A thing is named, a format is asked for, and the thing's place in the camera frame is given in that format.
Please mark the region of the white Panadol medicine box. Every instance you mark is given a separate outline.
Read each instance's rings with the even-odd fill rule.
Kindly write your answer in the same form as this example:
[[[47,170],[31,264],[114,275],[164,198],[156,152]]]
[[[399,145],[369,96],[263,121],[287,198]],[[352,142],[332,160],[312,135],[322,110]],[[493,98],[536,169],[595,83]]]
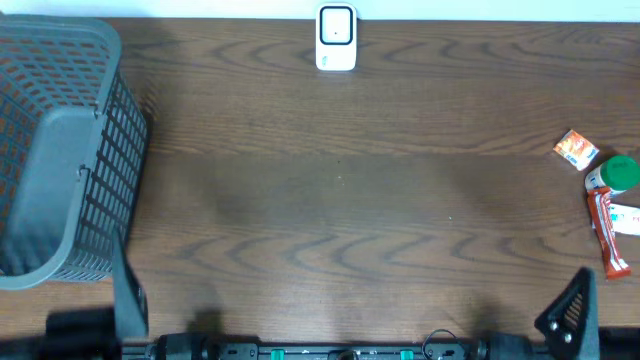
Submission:
[[[609,212],[613,229],[616,233],[625,235],[640,235],[640,209],[636,207],[611,204]]]

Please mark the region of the orange Top chocolate bar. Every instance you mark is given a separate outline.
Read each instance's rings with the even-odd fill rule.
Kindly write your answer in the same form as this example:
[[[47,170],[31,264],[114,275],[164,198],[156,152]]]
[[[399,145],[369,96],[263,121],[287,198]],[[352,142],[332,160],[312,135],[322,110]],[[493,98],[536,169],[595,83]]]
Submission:
[[[610,187],[589,190],[587,203],[592,224],[601,246],[606,278],[614,280],[630,276],[632,270],[618,252],[613,221],[609,210],[610,195]]]

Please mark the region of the green-lidded white jar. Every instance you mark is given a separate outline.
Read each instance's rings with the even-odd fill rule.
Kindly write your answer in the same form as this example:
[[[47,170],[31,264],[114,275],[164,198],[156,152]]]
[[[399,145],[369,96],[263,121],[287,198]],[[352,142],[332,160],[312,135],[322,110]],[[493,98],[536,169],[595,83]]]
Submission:
[[[585,178],[587,191],[608,187],[613,195],[622,194],[639,184],[639,164],[630,156],[616,155]]]

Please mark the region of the orange snack packet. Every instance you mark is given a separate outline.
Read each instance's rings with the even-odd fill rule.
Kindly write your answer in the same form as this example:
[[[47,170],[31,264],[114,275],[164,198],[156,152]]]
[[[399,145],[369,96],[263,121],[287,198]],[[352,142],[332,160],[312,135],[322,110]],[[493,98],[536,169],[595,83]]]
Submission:
[[[586,169],[599,153],[599,149],[575,130],[569,130],[553,150],[578,171]]]

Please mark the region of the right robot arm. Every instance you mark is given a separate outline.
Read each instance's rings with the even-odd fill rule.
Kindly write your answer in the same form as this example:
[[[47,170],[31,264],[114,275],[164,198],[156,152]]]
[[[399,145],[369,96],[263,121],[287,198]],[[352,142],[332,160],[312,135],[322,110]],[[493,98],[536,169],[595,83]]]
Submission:
[[[533,342],[524,336],[494,333],[478,341],[470,359],[637,359],[637,327],[602,327],[598,322],[598,295],[594,272],[578,270],[567,287],[535,319],[543,336]]]

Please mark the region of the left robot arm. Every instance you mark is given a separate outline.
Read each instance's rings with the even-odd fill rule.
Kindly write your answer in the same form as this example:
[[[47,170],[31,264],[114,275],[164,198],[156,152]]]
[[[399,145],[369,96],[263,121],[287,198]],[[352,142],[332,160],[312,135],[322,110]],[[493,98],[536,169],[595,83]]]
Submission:
[[[148,336],[147,297],[127,260],[124,235],[112,231],[114,304],[52,313],[44,334],[2,341],[3,359],[120,359],[126,341]]]

